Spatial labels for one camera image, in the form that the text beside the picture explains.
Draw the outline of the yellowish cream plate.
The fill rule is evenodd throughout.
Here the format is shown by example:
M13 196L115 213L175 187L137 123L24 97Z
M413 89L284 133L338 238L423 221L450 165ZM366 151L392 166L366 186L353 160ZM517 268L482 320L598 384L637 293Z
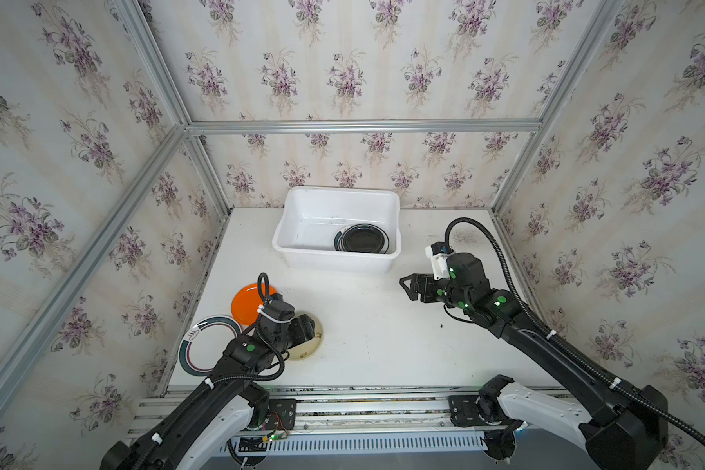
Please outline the yellowish cream plate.
M321 321L312 313L302 311L301 315L306 315L313 323L313 331L315 331L315 336L300 346L291 348L288 351L287 359L291 360L291 362L299 362L300 360L307 360L310 358L320 348L323 339L323 327Z

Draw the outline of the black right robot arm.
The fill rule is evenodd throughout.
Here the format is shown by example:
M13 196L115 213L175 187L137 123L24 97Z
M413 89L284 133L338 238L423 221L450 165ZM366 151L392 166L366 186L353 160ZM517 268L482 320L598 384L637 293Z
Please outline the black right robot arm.
M452 422L501 425L488 453L511 456L513 432L529 423L586 452L600 469L646 469L668 442L667 401L651 386L633 386L568 344L523 302L512 284L491 286L479 258L444 251L431 258L430 274L411 274L399 285L413 302L460 311L461 322L479 326L540 366L573 399L535 393L506 375L485 383L475 396L458 396Z

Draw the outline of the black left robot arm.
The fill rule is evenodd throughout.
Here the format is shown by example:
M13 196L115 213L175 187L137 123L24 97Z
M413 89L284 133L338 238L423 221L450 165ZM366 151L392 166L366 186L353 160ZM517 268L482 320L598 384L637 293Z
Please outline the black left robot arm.
M315 321L273 294L258 318L232 339L215 367L174 411L133 444L114 444L102 469L199 469L229 438L264 420L271 382L285 354L315 338Z

